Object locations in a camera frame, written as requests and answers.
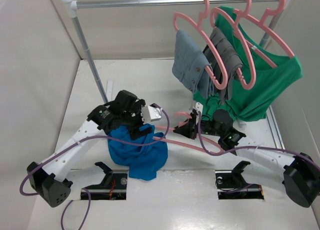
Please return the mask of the blue t shirt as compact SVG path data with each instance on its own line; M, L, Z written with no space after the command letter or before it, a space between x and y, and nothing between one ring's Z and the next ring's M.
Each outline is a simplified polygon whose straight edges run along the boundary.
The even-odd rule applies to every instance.
M166 163L168 145L166 142L159 141L146 146L145 144L154 142L154 137L164 136L162 132L155 133L155 127L150 124L142 126L140 130L146 129L147 126L152 127L152 133L137 140L131 140L125 126L120 126L109 134L109 137L136 143L137 146L124 144L113 139L109 139L107 142L111 159L118 165L129 167L129 177L150 181L157 177L157 171Z

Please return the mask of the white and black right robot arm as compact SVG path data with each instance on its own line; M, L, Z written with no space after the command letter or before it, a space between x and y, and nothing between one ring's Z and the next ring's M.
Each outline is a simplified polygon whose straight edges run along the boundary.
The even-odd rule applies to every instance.
M231 181L235 186L249 187L250 177L244 168L255 162L279 175L287 196L302 207L310 207L320 193L320 167L307 154L257 146L233 127L233 120L225 110L217 110L212 119L193 110L173 132L200 141L205 135L218 136L221 152L216 156L232 153L245 158L232 170Z

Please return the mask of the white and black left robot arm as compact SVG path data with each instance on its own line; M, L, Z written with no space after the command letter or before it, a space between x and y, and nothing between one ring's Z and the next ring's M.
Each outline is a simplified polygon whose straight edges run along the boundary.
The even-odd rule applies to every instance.
M29 164L26 171L32 189L50 207L62 204L71 193L73 184L67 180L67 174L99 137L106 137L120 126L126 127L132 140L151 132L151 127L141 130L145 123L143 118L145 106L144 99L139 99L127 90L121 90L113 101L95 107L61 149L41 163Z

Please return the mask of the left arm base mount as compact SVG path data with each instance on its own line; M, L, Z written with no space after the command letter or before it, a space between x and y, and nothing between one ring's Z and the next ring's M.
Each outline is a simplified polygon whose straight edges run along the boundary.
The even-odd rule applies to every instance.
M96 162L98 173L102 179L98 183L84 188L90 193L92 200L126 200L128 170L112 170L103 162Z

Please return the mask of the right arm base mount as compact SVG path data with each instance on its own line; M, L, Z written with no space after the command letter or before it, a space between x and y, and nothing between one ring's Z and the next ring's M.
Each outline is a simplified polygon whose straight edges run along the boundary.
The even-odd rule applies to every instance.
M247 183L242 176L244 169L250 164L248 161L241 161L232 170L215 171L215 185L219 200L264 200L262 187L258 184Z

